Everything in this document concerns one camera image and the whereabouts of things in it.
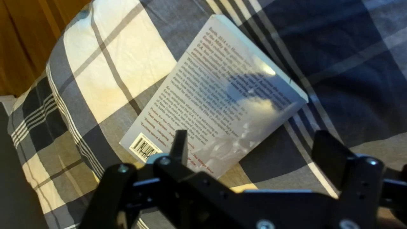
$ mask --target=screw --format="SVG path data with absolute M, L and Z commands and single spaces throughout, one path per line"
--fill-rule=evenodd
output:
M 360 229 L 359 225 L 352 220 L 343 219 L 339 222 L 341 229 Z
M 168 165 L 169 163 L 171 163 L 171 160 L 166 156 L 160 159 L 160 164 L 162 165 Z
M 366 162 L 371 164 L 371 165 L 377 165 L 377 163 L 378 163 L 375 159 L 373 159 L 371 157 L 366 159 Z
M 257 229 L 275 229 L 276 227 L 269 220 L 259 220 L 256 223 L 256 228 Z
M 119 171 L 119 172 L 121 172 L 121 173 L 125 173 L 125 172 L 127 172 L 129 170 L 129 167 L 127 167 L 126 165 L 124 165 L 124 164 L 121 164 L 120 166 L 119 166 L 119 169 L 117 169 L 117 171 Z

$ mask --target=bed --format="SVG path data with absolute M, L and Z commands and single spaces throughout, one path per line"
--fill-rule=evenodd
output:
M 95 0 L 66 27 L 8 132 L 50 228 L 76 228 L 103 171 L 142 164 L 119 141 L 212 14 L 229 17 L 310 102 L 220 181 L 338 191 L 311 161 L 316 130 L 388 167 L 407 162 L 407 2 Z M 140 228 L 171 228 L 157 212 Z

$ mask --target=barcode sticker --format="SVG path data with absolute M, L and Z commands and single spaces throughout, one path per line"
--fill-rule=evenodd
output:
M 144 162 L 156 153 L 162 153 L 162 151 L 150 141 L 143 133 L 140 133 L 134 142 L 130 145 L 130 150 L 135 153 Z

